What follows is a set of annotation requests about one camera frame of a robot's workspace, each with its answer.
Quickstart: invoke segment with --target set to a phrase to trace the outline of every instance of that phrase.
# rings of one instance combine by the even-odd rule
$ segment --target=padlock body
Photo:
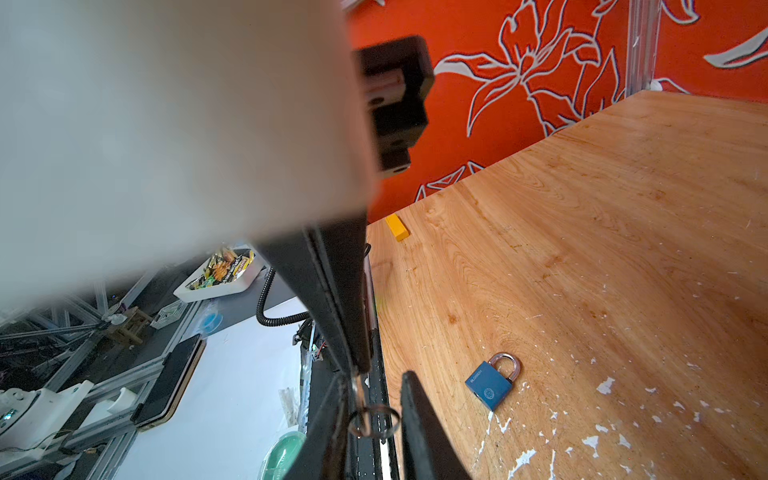
[[[512,390],[512,384],[488,362],[483,362],[465,382],[492,412]]]

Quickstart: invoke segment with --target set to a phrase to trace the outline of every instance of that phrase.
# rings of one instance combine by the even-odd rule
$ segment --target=wooden tabletop
[[[473,478],[768,478],[766,213],[768,105],[644,91],[374,223],[392,404]]]

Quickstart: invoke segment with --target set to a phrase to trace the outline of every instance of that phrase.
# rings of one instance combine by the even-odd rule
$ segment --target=wooden stool
[[[141,345],[144,341],[139,337],[141,330],[152,323],[152,317],[139,310],[137,306],[123,313],[127,319],[120,325],[110,325],[107,328],[107,338],[122,343],[125,346]]]

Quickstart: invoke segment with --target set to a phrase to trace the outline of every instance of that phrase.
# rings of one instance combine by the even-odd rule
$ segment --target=white tray
[[[247,246],[238,246],[234,248],[233,250],[239,250],[241,248],[250,248]],[[205,288],[201,288],[199,290],[190,290],[187,288],[187,285],[194,279],[198,278],[200,275],[203,274],[205,271],[205,267],[208,264],[208,260],[206,259],[205,262],[203,262],[202,265],[200,265],[200,268],[194,271],[187,279],[179,285],[176,290],[174,290],[174,295],[179,299],[187,303],[191,302],[197,302],[198,300],[205,300],[208,298],[214,298],[217,296],[224,296],[224,295],[231,295],[232,293],[240,293],[247,289],[250,284],[253,282],[253,279],[256,278],[259,275],[259,272],[261,271],[261,267],[264,266],[264,260],[261,258],[261,256],[254,250],[254,257],[253,261],[250,263],[248,268],[246,268],[243,271],[243,274],[240,275],[240,278],[237,280],[233,280],[228,283],[222,283],[219,285],[211,285],[207,286]]]

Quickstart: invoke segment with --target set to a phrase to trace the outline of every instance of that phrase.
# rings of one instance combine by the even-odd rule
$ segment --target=padlock shackle
[[[501,359],[510,359],[512,361],[512,364],[515,366],[515,369],[512,371],[512,374],[507,377],[507,380],[509,380],[510,383],[514,382],[515,379],[518,378],[518,375],[520,375],[520,360],[518,360],[517,357],[512,355],[511,353],[499,352],[493,357],[491,357],[488,363],[490,363],[493,368],[496,368],[496,363]]]

